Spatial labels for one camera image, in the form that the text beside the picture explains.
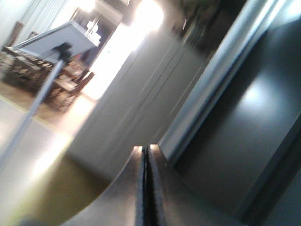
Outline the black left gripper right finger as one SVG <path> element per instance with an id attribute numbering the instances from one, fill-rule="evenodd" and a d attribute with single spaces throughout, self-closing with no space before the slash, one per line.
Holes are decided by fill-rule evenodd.
<path id="1" fill-rule="evenodd" d="M 241 225 L 195 194 L 155 144 L 146 151 L 146 194 L 149 226 Z"/>

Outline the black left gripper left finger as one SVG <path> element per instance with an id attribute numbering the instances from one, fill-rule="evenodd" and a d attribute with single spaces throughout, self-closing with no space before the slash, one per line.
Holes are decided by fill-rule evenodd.
<path id="1" fill-rule="evenodd" d="M 90 205 L 64 226 L 143 226 L 144 151 L 134 146 L 122 171 Z"/>

